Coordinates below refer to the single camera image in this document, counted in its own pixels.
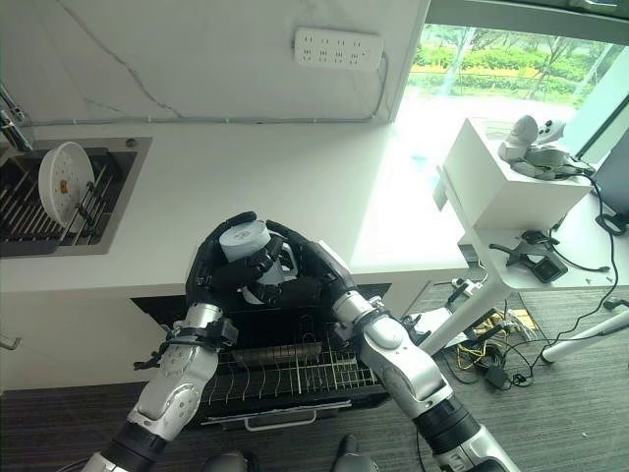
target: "plug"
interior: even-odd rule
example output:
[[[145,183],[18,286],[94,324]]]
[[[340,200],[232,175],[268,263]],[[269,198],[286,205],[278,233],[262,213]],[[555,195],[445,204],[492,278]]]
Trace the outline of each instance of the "plug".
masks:
[[[467,287],[465,287],[463,293],[465,293],[468,298],[472,297],[476,292],[483,288],[483,285],[480,282],[473,282],[469,278],[466,278],[465,280],[463,280],[462,278],[452,279],[452,286],[454,288],[459,288],[463,284],[467,284]]]

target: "marble wall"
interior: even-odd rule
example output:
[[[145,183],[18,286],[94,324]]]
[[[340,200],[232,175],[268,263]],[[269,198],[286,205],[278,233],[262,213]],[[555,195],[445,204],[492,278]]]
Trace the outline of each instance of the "marble wall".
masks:
[[[429,0],[0,0],[0,75],[35,122],[369,117],[376,72],[293,59],[297,27],[377,33],[388,74],[377,117],[406,83]]]

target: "gray carpet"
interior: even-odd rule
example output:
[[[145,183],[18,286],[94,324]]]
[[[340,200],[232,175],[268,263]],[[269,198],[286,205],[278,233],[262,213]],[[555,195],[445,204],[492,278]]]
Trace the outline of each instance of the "gray carpet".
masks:
[[[477,268],[470,276],[482,276]],[[451,293],[435,286],[418,305],[443,305]],[[523,300],[548,336],[570,327],[594,307],[595,291],[524,294]],[[629,290],[617,296],[629,299]],[[509,304],[521,307],[519,298]],[[582,323],[588,327],[608,317],[605,310]],[[460,384],[437,362],[474,416],[487,425],[523,471],[629,470],[629,330],[569,358],[536,368],[529,387],[496,391],[485,383]],[[535,357],[541,346],[525,346]],[[508,358],[509,372],[526,372],[517,355]],[[2,398],[2,470],[51,471],[103,448],[134,404],[139,385],[106,385],[80,389],[9,392]],[[341,438],[360,437],[383,472],[419,470],[415,429],[388,402],[374,410],[349,411],[306,427],[265,433],[230,432],[218,428],[184,432],[166,449],[157,471],[200,470],[204,460],[226,449],[251,449],[264,470],[329,470]],[[428,471],[438,470],[422,443]]]

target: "electrical outlet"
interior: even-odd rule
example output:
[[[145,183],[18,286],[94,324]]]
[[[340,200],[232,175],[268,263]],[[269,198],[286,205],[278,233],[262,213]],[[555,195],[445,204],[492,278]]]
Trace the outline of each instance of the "electrical outlet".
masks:
[[[383,48],[377,34],[312,28],[295,33],[295,60],[303,66],[375,71]]]

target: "white box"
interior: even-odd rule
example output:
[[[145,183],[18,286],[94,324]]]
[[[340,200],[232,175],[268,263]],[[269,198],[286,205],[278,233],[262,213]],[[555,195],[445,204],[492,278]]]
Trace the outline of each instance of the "white box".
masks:
[[[538,180],[511,170],[481,120],[466,119],[443,169],[468,222],[486,229],[547,230],[591,190],[585,177]]]

